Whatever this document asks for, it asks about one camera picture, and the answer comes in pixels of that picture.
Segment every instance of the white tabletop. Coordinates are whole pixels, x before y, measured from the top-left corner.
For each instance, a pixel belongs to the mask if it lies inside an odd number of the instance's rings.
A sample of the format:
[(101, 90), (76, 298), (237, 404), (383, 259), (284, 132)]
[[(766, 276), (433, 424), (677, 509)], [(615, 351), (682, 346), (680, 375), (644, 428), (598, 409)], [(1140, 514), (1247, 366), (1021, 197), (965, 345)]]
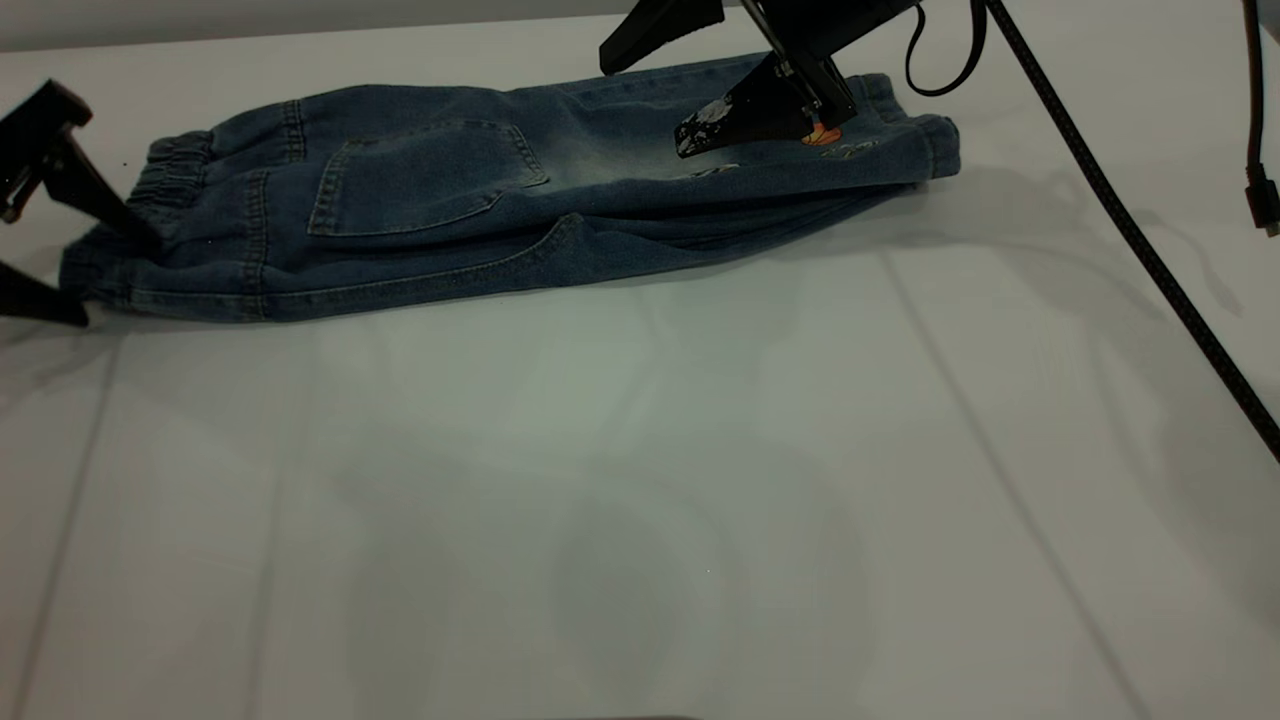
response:
[[(968, 47), (937, 5), (928, 85)], [(1280, 400), (1239, 4), (1014, 10)], [(618, 20), (0, 55), (0, 106), (79, 92), (123, 192), (151, 140), (287, 97), (590, 77)], [(925, 100), (913, 24), (840, 61), (952, 117), (964, 172), (763, 258), (292, 327), (0, 323), (0, 717), (1276, 717), (1275, 462), (1004, 41)], [(763, 47), (735, 10), (645, 65)], [(4, 258), (51, 278), (87, 227), (37, 197)]]

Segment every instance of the blue denim jeans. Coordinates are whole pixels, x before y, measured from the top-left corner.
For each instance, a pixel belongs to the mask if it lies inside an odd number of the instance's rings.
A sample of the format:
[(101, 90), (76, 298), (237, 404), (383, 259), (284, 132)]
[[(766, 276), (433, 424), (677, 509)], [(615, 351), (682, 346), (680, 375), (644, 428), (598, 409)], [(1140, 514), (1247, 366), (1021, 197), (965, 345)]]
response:
[(690, 160), (673, 128), (760, 56), (498, 92), (353, 87), (156, 142), (129, 206), (164, 245), (97, 227), (61, 287), (147, 314), (305, 320), (723, 263), (960, 170), (955, 126), (888, 78), (806, 142)]

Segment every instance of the orange patch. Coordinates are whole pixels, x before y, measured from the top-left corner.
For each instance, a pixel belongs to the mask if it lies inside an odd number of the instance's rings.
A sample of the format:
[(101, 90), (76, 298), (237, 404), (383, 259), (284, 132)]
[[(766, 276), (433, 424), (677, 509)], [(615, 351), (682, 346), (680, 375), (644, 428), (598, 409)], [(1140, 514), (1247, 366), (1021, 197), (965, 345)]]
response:
[(833, 142), (840, 142), (845, 137), (845, 131), (840, 128), (827, 129), (822, 123), (814, 123), (813, 135), (801, 140), (805, 145), (812, 145), (814, 147), (822, 147), (823, 145), (831, 145)]

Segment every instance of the elastic waistband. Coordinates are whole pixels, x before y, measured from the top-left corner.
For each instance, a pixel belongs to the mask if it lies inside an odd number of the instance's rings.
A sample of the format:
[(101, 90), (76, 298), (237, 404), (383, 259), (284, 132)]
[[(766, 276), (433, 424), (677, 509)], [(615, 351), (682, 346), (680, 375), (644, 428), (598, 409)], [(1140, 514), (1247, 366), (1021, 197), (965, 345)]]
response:
[[(129, 208), (156, 225), (177, 220), (205, 186), (212, 141), (214, 133), (197, 131), (151, 145), (147, 167), (129, 195)], [(164, 234), (163, 227), (156, 229)]]
[[(177, 236), (184, 211), (205, 186), (212, 133), (188, 132), (159, 140), (147, 152), (147, 164), (125, 201), (163, 240)], [(133, 238), (99, 223), (63, 252), (59, 286), (81, 299), (127, 304), (128, 278), (119, 277), (128, 266), (120, 260), (141, 255)]]

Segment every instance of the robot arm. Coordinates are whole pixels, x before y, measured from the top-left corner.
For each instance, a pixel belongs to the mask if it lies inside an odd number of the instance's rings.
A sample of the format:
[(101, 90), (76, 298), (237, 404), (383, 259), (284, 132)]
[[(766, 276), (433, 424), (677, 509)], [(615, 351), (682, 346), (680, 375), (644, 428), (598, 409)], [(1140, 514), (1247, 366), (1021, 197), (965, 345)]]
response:
[[(831, 56), (919, 0), (742, 0), (773, 53), (722, 100), (676, 131), (681, 158), (760, 140), (800, 140), (815, 122), (835, 128), (858, 114)], [(667, 42), (724, 20), (722, 0), (641, 0), (600, 47), (600, 69), (620, 73)]]

